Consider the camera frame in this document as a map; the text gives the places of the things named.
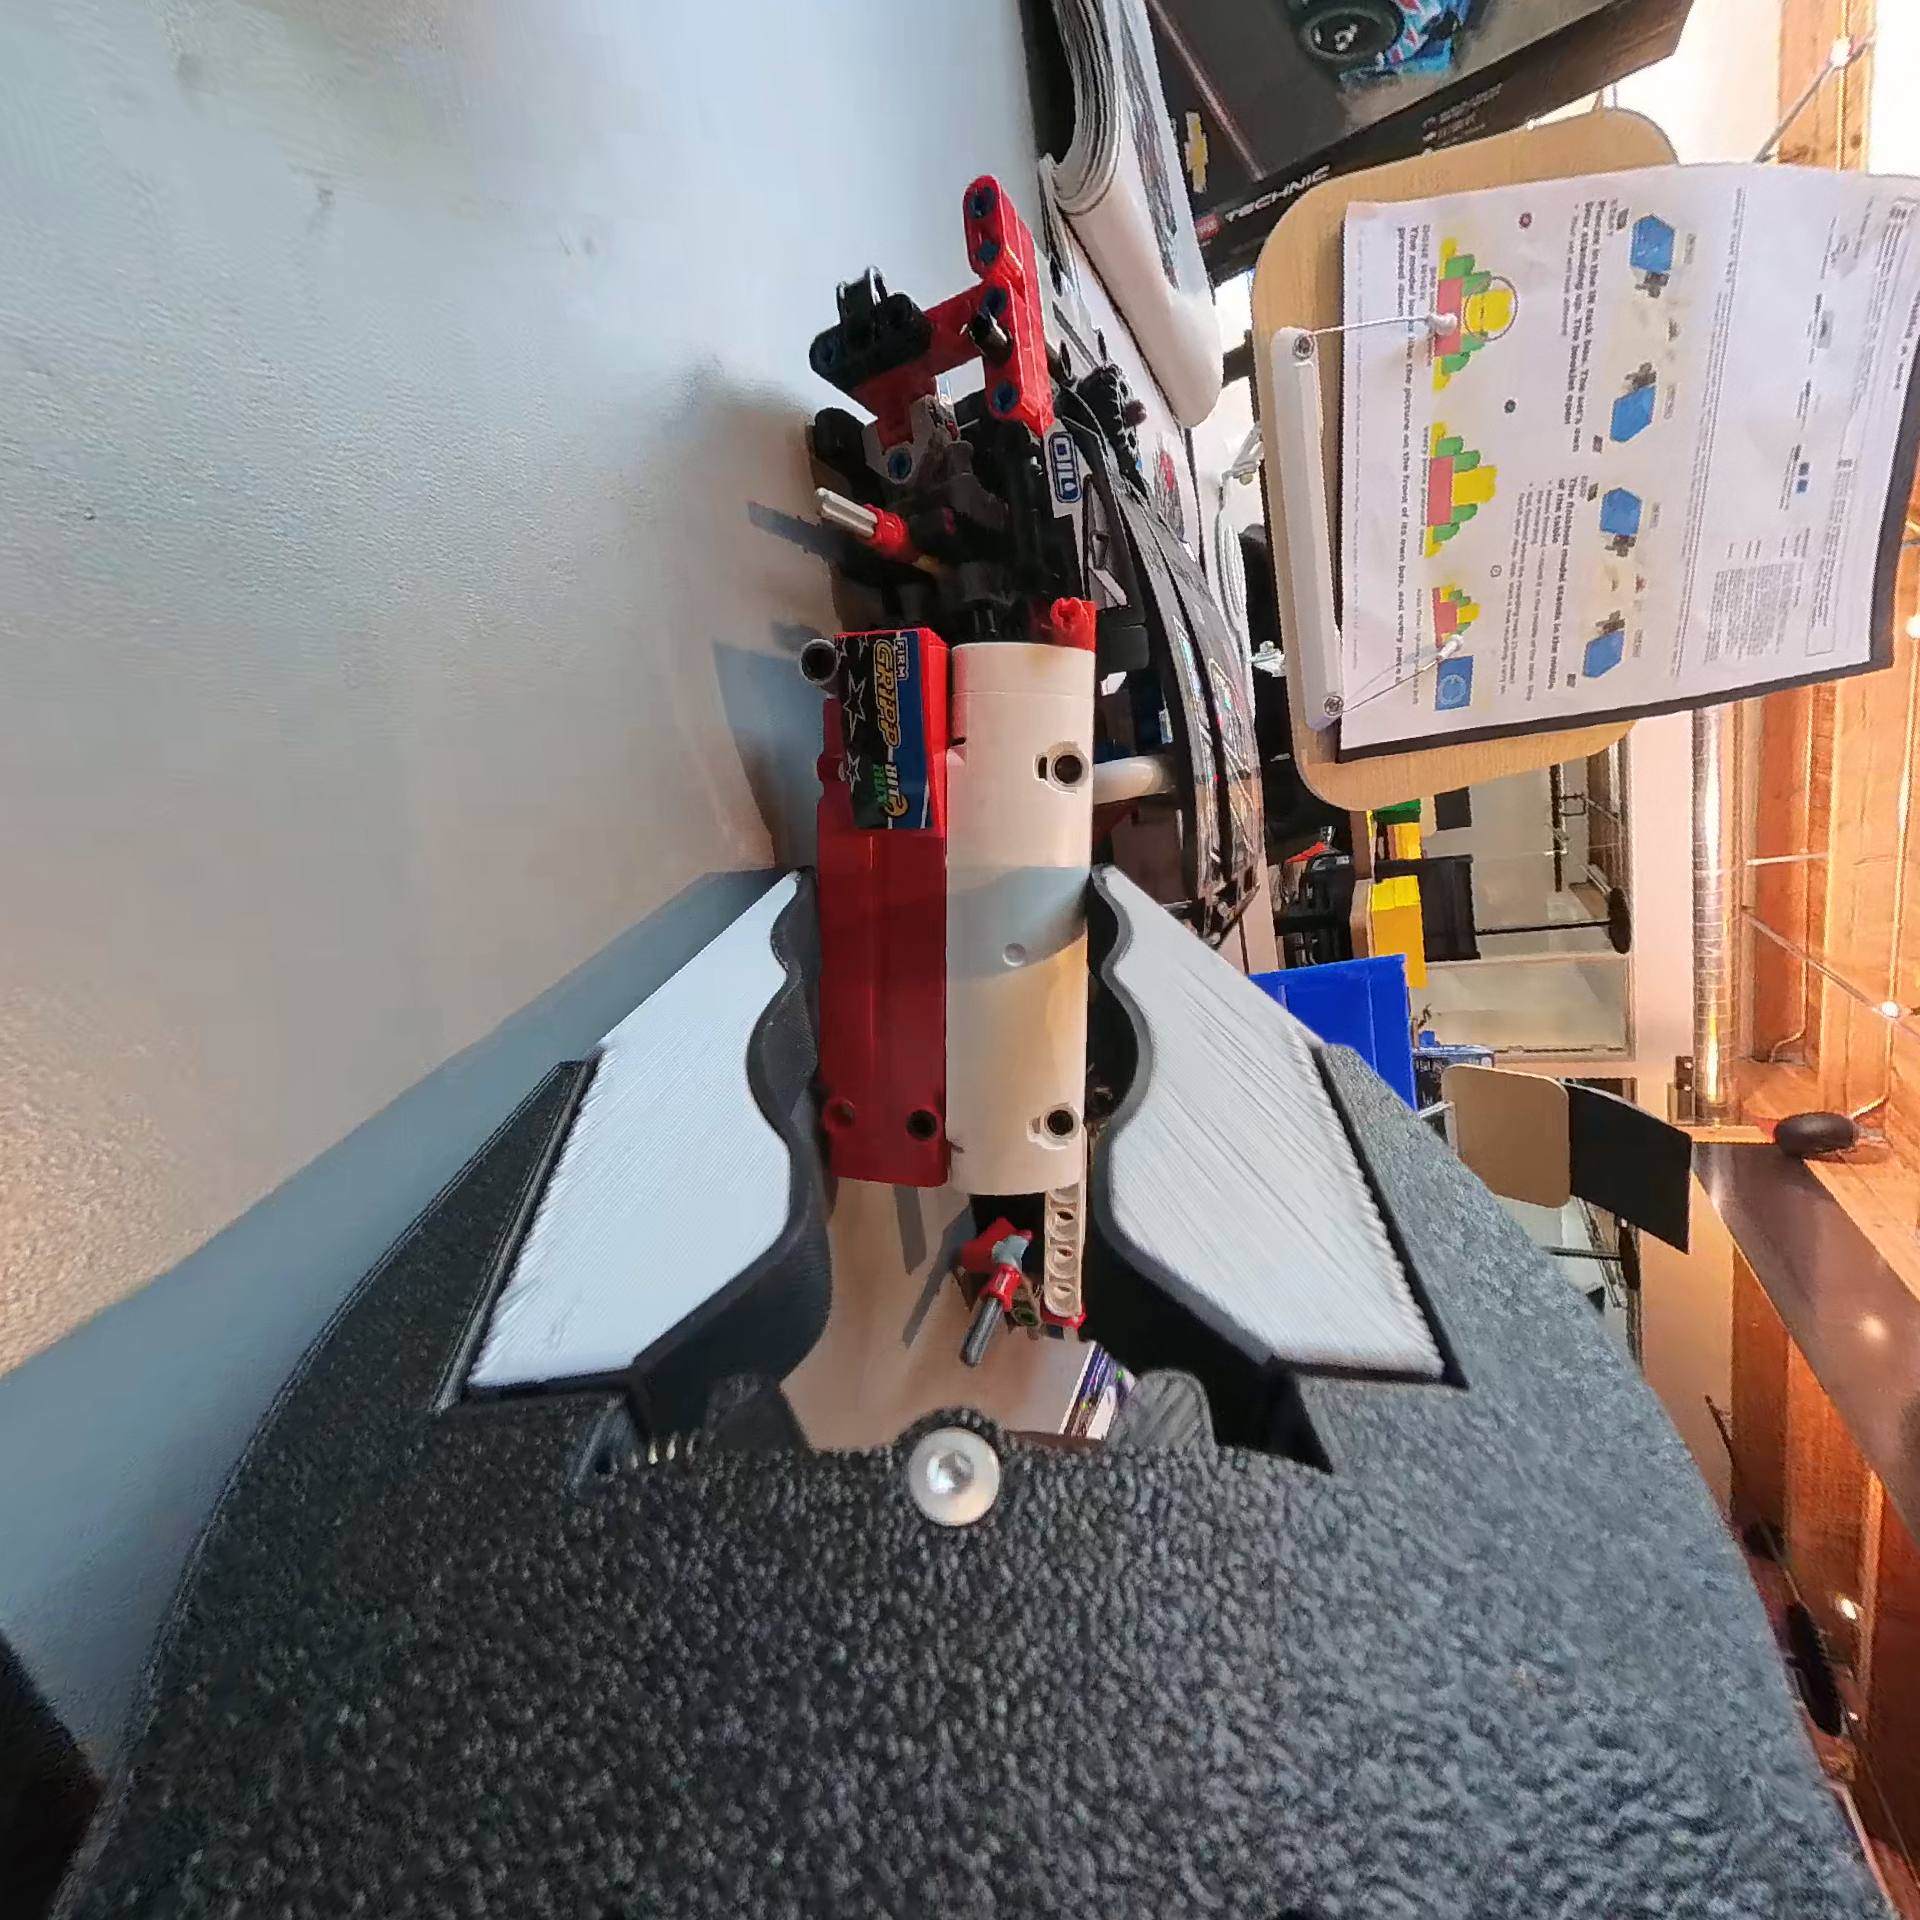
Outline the instruction booklet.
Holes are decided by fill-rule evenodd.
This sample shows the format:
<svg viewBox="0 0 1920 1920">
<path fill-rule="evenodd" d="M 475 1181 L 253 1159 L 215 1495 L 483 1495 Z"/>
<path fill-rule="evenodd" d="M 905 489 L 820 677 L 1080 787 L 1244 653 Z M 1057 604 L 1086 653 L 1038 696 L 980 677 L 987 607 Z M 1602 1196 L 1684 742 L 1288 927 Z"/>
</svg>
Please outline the instruction booklet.
<svg viewBox="0 0 1920 1920">
<path fill-rule="evenodd" d="M 1142 0 L 1048 7 L 1068 82 L 1067 148 L 1040 156 L 1052 207 L 1090 253 L 1176 427 L 1225 397 L 1225 341 L 1191 173 Z"/>
</svg>

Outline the blue plastic bin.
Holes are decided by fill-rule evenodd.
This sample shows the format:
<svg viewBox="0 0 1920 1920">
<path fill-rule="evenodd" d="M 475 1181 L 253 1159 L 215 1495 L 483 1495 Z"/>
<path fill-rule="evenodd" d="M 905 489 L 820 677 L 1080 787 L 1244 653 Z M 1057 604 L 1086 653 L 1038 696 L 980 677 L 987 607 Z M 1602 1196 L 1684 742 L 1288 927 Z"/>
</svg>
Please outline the blue plastic bin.
<svg viewBox="0 0 1920 1920">
<path fill-rule="evenodd" d="M 1417 1109 L 1404 956 L 1276 968 L 1250 976 L 1250 984 L 1318 1040 L 1357 1052 L 1404 1109 Z"/>
</svg>

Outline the toy car set box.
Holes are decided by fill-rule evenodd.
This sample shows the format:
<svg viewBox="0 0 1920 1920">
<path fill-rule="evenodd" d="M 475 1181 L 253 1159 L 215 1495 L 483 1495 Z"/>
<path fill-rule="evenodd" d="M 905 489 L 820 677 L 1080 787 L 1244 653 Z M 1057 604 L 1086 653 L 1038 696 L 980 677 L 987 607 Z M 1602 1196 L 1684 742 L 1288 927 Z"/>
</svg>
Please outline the toy car set box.
<svg viewBox="0 0 1920 1920">
<path fill-rule="evenodd" d="M 1318 181 L 1549 119 L 1675 55 L 1689 0 L 1152 0 L 1207 283 Z"/>
</svg>

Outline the toy brick car model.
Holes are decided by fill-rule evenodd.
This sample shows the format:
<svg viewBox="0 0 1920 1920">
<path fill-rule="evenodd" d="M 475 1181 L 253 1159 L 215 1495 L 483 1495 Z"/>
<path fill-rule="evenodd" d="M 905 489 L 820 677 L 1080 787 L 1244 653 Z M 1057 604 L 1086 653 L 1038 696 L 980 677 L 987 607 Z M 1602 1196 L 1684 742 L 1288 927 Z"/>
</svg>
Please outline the toy brick car model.
<svg viewBox="0 0 1920 1920">
<path fill-rule="evenodd" d="M 881 270 L 838 285 L 809 369 L 838 394 L 809 420 L 826 476 L 816 550 L 849 611 L 905 618 L 946 644 L 1057 641 L 1086 604 L 1096 683 L 1127 720 L 1096 720 L 1120 760 L 1165 754 L 1180 825 L 1171 906 L 1213 947 L 1262 888 L 1262 754 L 1250 648 L 1176 525 L 1127 365 L 1067 315 L 1068 283 L 1013 191 L 960 194 L 970 283 L 914 299 Z"/>
</svg>

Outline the red white brick side panel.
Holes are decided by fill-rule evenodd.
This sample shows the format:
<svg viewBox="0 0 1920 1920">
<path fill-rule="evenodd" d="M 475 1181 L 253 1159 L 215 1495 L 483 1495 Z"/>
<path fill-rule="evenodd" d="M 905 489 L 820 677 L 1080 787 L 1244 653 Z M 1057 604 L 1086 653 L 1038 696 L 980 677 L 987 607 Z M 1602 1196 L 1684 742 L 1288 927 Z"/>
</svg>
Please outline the red white brick side panel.
<svg viewBox="0 0 1920 1920">
<path fill-rule="evenodd" d="M 1080 1338 L 1090 1214 L 1096 607 L 1040 641 L 816 635 L 820 1124 L 838 1181 L 997 1206 L 955 1258 L 960 1363 Z"/>
</svg>

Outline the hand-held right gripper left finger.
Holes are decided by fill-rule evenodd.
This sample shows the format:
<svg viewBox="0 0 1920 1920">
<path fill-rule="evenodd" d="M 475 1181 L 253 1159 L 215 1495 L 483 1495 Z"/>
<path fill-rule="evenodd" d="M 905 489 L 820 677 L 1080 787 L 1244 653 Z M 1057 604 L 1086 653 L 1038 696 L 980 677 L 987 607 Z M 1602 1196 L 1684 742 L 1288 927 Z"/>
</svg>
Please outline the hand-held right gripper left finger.
<svg viewBox="0 0 1920 1920">
<path fill-rule="evenodd" d="M 612 1393 L 662 1444 L 820 1341 L 816 979 L 797 868 L 595 1040 L 469 1333 L 469 1404 Z"/>
</svg>

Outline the grey desk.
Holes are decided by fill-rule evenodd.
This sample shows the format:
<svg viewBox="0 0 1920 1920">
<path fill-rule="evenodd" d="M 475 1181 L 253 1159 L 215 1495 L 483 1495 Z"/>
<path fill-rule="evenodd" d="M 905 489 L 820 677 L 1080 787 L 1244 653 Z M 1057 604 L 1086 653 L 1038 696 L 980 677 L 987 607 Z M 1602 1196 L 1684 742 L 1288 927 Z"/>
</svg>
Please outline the grey desk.
<svg viewBox="0 0 1920 1920">
<path fill-rule="evenodd" d="M 813 842 L 809 341 L 1048 7 L 7 7 L 7 1644 L 111 1770 L 280 1378 Z"/>
</svg>

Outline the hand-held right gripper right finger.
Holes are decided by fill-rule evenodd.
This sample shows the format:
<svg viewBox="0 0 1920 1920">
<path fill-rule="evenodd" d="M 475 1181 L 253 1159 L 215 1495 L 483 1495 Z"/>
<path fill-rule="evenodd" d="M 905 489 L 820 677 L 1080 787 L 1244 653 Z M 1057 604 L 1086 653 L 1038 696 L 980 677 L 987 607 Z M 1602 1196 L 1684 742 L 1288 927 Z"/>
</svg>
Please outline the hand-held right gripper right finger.
<svg viewBox="0 0 1920 1920">
<path fill-rule="evenodd" d="M 1315 1033 L 1142 884 L 1090 874 L 1096 1341 L 1217 1448 L 1327 1467 L 1306 1384 L 1442 1384 L 1448 1338 Z"/>
</svg>

